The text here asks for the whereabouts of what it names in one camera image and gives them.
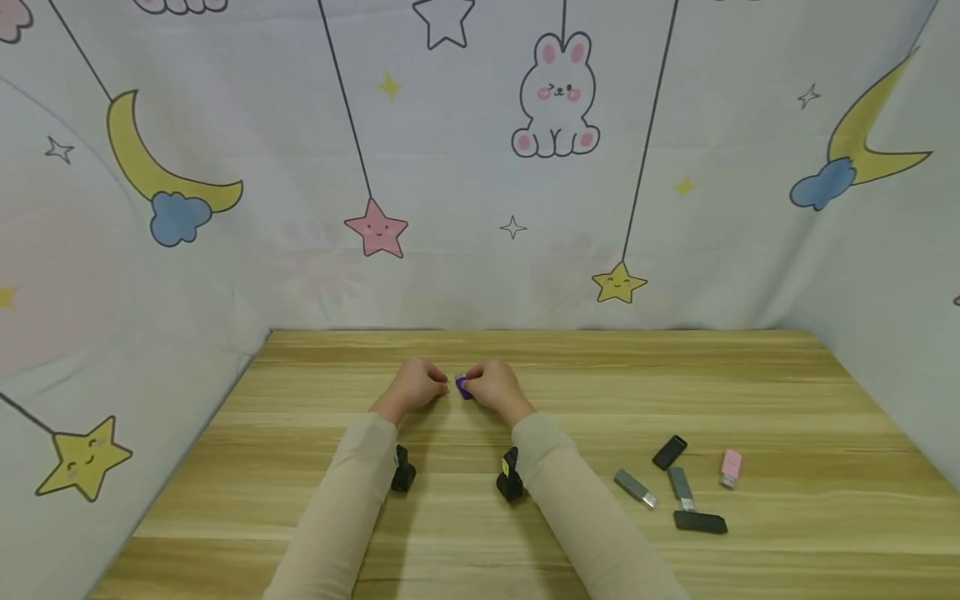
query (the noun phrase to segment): yellow star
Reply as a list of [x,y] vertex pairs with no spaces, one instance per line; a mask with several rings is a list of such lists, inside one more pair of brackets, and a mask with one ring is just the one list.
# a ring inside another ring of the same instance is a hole
[[20,289],[19,285],[0,287],[0,306],[13,310],[13,295],[18,289]]
[[593,280],[600,286],[598,302],[616,298],[630,304],[634,301],[634,290],[647,284],[646,279],[631,277],[623,261],[620,261],[609,273],[593,276]]
[[680,197],[686,196],[690,191],[697,189],[697,186],[690,180],[690,175],[684,177],[684,180],[673,186],[673,189],[680,192]]
[[390,101],[394,100],[396,93],[403,87],[403,85],[398,84],[394,78],[390,75],[390,71],[387,71],[387,75],[383,78],[383,83],[378,85],[377,89],[382,89],[384,92],[390,96]]
[[114,423],[116,417],[107,417],[86,435],[55,433],[54,447],[60,463],[36,489],[36,495],[77,488],[87,501],[95,501],[107,471],[133,456],[113,442]]

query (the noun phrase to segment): blue cloud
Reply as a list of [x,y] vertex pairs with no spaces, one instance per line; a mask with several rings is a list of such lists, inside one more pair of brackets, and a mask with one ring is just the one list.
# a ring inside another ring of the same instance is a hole
[[213,216],[209,204],[200,198],[184,198],[180,192],[157,192],[152,204],[154,218],[150,220],[150,233],[160,246],[167,248],[197,239],[197,228]]
[[854,179],[856,169],[849,157],[831,160],[820,173],[797,181],[790,190],[790,202],[823,210],[831,200],[850,189]]

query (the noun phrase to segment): bunny ear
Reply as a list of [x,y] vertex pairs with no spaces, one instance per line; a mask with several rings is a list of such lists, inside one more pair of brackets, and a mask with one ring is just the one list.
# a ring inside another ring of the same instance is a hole
[[583,64],[590,58],[590,37],[583,32],[577,32],[566,41],[564,50],[570,62]]
[[560,55],[560,38],[553,34],[545,34],[537,40],[537,49],[534,51],[537,64],[553,64]]

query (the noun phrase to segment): cloud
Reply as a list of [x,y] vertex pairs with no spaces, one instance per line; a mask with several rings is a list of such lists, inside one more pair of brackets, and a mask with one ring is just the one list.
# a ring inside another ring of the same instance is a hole
[[152,204],[150,233],[160,246],[167,248],[197,239],[197,228],[213,216],[209,204],[199,198],[184,198],[179,192],[157,192]]
[[34,25],[34,14],[23,0],[0,0],[0,41],[15,44],[20,41],[20,30]]
[[820,173],[803,178],[790,190],[790,202],[800,207],[823,210],[831,200],[843,194],[856,179],[856,169],[849,157],[831,160]]
[[133,2],[150,14],[163,14],[164,12],[203,14],[207,11],[225,11],[228,0],[133,0]]

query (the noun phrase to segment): silver usb flash drive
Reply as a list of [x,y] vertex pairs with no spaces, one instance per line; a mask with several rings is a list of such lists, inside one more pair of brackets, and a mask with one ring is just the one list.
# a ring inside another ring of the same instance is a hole
[[666,470],[670,476],[670,486],[673,487],[673,494],[680,500],[680,505],[688,513],[696,513],[697,507],[693,504],[693,492],[690,491],[690,484],[686,481],[686,473],[682,467],[671,467]]

